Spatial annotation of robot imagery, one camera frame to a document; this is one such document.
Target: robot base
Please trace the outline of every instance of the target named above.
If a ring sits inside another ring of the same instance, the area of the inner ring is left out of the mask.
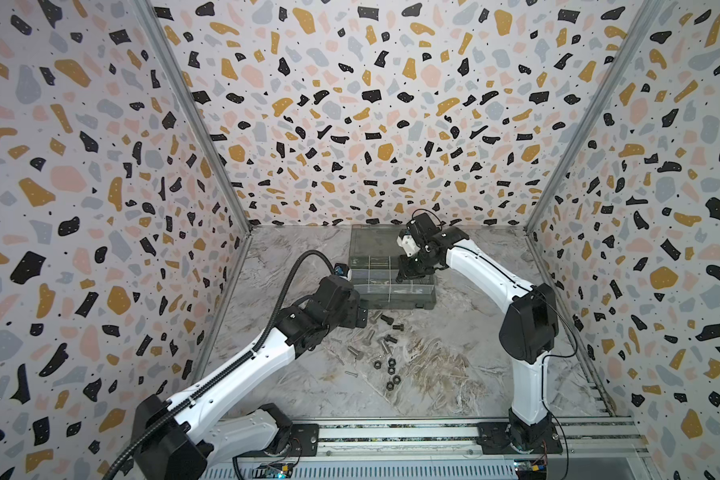
[[[552,415],[547,416],[535,425],[528,426],[509,410],[509,423],[482,422],[478,427],[478,445],[483,455],[515,455],[521,453],[563,453],[563,446],[557,437],[552,423]]]

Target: wire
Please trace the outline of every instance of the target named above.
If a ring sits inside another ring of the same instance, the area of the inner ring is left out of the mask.
[[[427,210],[426,208],[417,208],[416,210],[413,210],[413,213],[411,214],[411,220],[413,219],[413,216],[416,215],[416,212],[418,212],[418,211],[427,212],[428,214],[433,216],[438,221],[438,226],[445,225],[445,222],[441,221],[440,218],[438,218],[438,216],[434,214],[434,212],[432,212],[431,210]]]
[[[465,247],[465,246],[454,245],[454,247],[455,247],[455,248],[461,248],[462,250],[466,250],[467,252],[469,252],[469,253],[472,254],[472,255],[475,255],[475,256],[480,257],[480,258],[481,258],[483,261],[485,261],[487,264],[489,264],[490,266],[492,266],[493,268],[495,268],[497,272],[499,272],[500,274],[504,275],[504,276],[507,278],[507,280],[509,280],[509,282],[511,282],[511,283],[512,283],[513,285],[515,285],[517,288],[519,288],[519,289],[521,289],[521,290],[525,290],[525,291],[528,292],[528,293],[531,292],[531,290],[528,290],[527,288],[525,288],[524,286],[522,286],[522,285],[519,284],[518,282],[515,282],[514,279],[513,279],[511,276],[509,276],[508,274],[506,274],[501,268],[499,268],[496,264],[494,264],[493,262],[491,262],[489,259],[485,258],[484,256],[478,254],[477,252],[475,252],[475,251],[473,251],[473,250],[470,250],[469,248],[467,248],[467,247]]]
[[[572,356],[576,356],[576,354],[579,352],[579,341],[576,339],[576,335],[570,328],[570,325],[568,325],[568,321],[563,317],[560,312],[558,312],[552,305],[550,305],[546,300],[544,303],[547,303],[547,306],[554,310],[555,313],[557,313],[557,316],[560,318],[560,320],[563,321],[563,324],[566,326],[568,331],[570,331],[571,336],[574,338],[574,352],[570,355],[547,355],[545,358],[541,359],[541,405],[544,406],[544,409],[547,410],[547,413],[552,415],[552,418],[556,421],[557,426],[560,428],[560,433],[563,434],[563,440],[565,440],[565,473],[562,477],[560,477],[559,480],[565,480],[565,478],[568,476],[568,466],[570,464],[570,453],[568,450],[568,437],[565,435],[565,430],[563,430],[563,426],[560,424],[560,420],[557,419],[555,414],[552,413],[552,411],[547,406],[547,400],[544,398],[544,362],[547,361],[549,358],[558,358],[558,359],[569,359]]]
[[[143,434],[141,434],[140,437],[138,437],[136,440],[132,441],[125,449],[117,456],[117,458],[112,462],[112,465],[109,467],[109,469],[106,471],[104,476],[102,477],[102,480],[113,480],[115,478],[115,475],[117,475],[117,472],[123,467],[125,462],[128,460],[130,456],[132,456],[135,451],[138,449],[139,446],[141,446],[149,437],[154,435],[157,430],[163,428],[165,424],[170,422],[176,415],[178,415],[182,410],[185,408],[191,406],[195,400],[198,398],[201,398],[203,395],[206,394],[210,389],[212,389],[216,384],[218,384],[221,380],[223,380],[225,377],[227,377],[229,374],[237,370],[240,365],[245,363],[246,361],[250,360],[254,356],[254,352],[258,352],[259,349],[262,347],[264,342],[266,341],[267,337],[269,336],[269,333],[272,331],[272,329],[275,327],[275,322],[277,321],[277,314],[280,311],[280,308],[282,307],[282,302],[286,298],[286,294],[288,293],[288,288],[291,285],[291,282],[293,282],[293,277],[296,275],[296,272],[302,262],[305,258],[307,258],[310,255],[317,255],[320,257],[320,259],[326,264],[328,271],[333,274],[333,267],[331,266],[331,261],[328,260],[325,254],[323,254],[320,251],[317,250],[308,250],[301,254],[297,259],[296,262],[291,267],[291,271],[288,272],[288,277],[286,278],[286,282],[283,284],[282,289],[280,290],[280,295],[277,298],[277,302],[275,303],[275,309],[272,311],[272,314],[269,317],[269,322],[267,323],[264,331],[262,332],[261,336],[259,337],[259,341],[256,342],[256,344],[251,348],[249,351],[243,353],[239,359],[235,360],[232,364],[230,364],[227,368],[224,370],[221,370],[217,375],[215,375],[211,380],[206,382],[201,388],[195,390],[188,398],[185,398],[181,403],[176,405],[174,408],[169,410],[165,415],[155,420],[155,422],[150,425],[149,428],[147,428]]]

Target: black cable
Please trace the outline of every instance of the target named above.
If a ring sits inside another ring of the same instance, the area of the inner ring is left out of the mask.
[[[454,247],[455,247],[455,248],[461,248],[462,250],[466,250],[467,252],[469,252],[469,253],[472,254],[472,255],[475,255],[475,256],[480,257],[480,258],[481,258],[483,261],[485,261],[487,264],[489,264],[490,266],[492,266],[493,268],[495,268],[497,272],[499,272],[500,274],[504,275],[504,276],[507,278],[507,280],[509,280],[509,282],[511,282],[511,283],[512,283],[513,285],[515,285],[517,288],[519,288],[519,289],[521,289],[521,290],[525,290],[525,291],[528,292],[528,293],[531,292],[531,290],[528,290],[528,289],[525,288],[524,286],[520,285],[518,282],[515,282],[514,279],[513,279],[511,276],[509,276],[508,274],[506,274],[501,268],[499,268],[496,264],[494,264],[493,262],[491,262],[489,259],[485,258],[484,256],[478,254],[477,252],[475,252],[475,251],[473,251],[473,250],[470,250],[469,248],[467,248],[467,247],[465,247],[465,246],[454,245]]]
[[[308,251],[304,252],[303,254],[299,255],[298,258],[296,259],[296,262],[291,267],[291,271],[288,272],[288,277],[286,278],[286,282],[283,284],[282,289],[280,290],[280,295],[277,297],[277,302],[275,302],[275,308],[272,310],[272,314],[269,317],[269,322],[266,324],[264,331],[262,332],[261,336],[259,337],[259,341],[256,342],[256,344],[252,348],[252,350],[254,352],[258,352],[259,349],[262,348],[262,345],[264,345],[266,338],[269,336],[269,332],[271,332],[272,329],[275,328],[275,322],[277,321],[277,314],[280,312],[280,308],[282,307],[282,302],[286,299],[286,295],[288,294],[288,288],[291,286],[291,282],[293,282],[293,277],[296,275],[298,267],[302,264],[304,259],[310,255],[319,256],[320,259],[326,263],[326,267],[328,268],[328,271],[331,274],[333,274],[333,265],[331,265],[331,261],[328,260],[328,258],[322,252],[319,252],[317,250],[308,250]]]
[[[149,428],[147,428],[143,434],[141,434],[140,437],[138,437],[136,440],[132,441],[130,445],[128,445],[112,462],[112,465],[109,467],[109,469],[106,471],[104,476],[102,477],[102,480],[113,480],[115,478],[115,475],[117,475],[117,472],[123,467],[125,462],[128,460],[130,456],[134,454],[136,449],[140,447],[145,440],[147,440],[149,437],[151,437],[157,430],[160,428],[163,428],[165,424],[170,422],[176,415],[179,414],[183,409],[187,408],[188,406],[191,406],[195,400],[198,398],[201,398],[208,390],[212,389],[214,386],[216,386],[221,380],[223,380],[225,377],[227,377],[229,374],[234,372],[240,365],[248,361],[249,359],[253,358],[254,352],[258,352],[261,346],[266,341],[266,338],[269,336],[269,332],[272,331],[272,329],[275,327],[275,321],[277,318],[277,314],[280,311],[280,308],[282,307],[282,302],[286,298],[286,294],[288,293],[288,288],[291,285],[291,282],[293,282],[293,277],[296,275],[296,272],[298,270],[298,267],[302,264],[305,258],[307,258],[310,255],[317,255],[320,257],[320,259],[325,262],[326,266],[328,267],[328,270],[330,273],[333,273],[333,266],[331,265],[331,261],[328,260],[326,255],[324,255],[322,252],[319,252],[317,250],[308,250],[307,252],[304,252],[301,254],[297,259],[296,262],[293,264],[293,267],[291,267],[291,271],[288,272],[288,277],[286,278],[285,284],[282,286],[282,289],[280,290],[280,295],[277,298],[277,302],[275,304],[275,309],[272,312],[272,315],[269,317],[269,322],[267,323],[266,328],[262,332],[261,336],[259,337],[259,341],[256,342],[256,344],[251,348],[249,351],[245,352],[242,356],[240,356],[239,359],[235,360],[230,366],[225,368],[224,370],[221,370],[217,375],[215,375],[211,380],[203,384],[203,386],[197,390],[195,390],[189,398],[184,399],[181,403],[179,403],[177,406],[169,410],[165,415],[158,418]]]
[[[433,216],[438,221],[438,226],[445,225],[445,222],[441,221],[440,218],[438,218],[438,216],[434,214],[434,212],[432,212],[431,210],[427,210],[426,208],[417,208],[416,210],[413,210],[413,213],[411,214],[411,220],[413,219],[413,216],[416,215],[416,212],[418,212],[418,211],[427,212],[428,214]]]

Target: screw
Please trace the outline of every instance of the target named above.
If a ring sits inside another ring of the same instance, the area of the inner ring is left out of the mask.
[[[352,356],[355,357],[355,360],[362,360],[363,356],[365,355],[365,353],[350,346],[347,347],[347,350],[352,354]]]

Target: mounting plate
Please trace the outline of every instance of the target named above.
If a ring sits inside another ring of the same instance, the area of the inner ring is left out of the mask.
[[[519,452],[512,448],[508,422],[482,422],[476,425],[478,428],[478,445],[483,449],[483,455],[517,455]],[[547,443],[547,453],[563,453],[563,446],[557,436],[554,424],[544,431],[541,439]],[[544,447],[538,446],[530,454],[542,455]]]

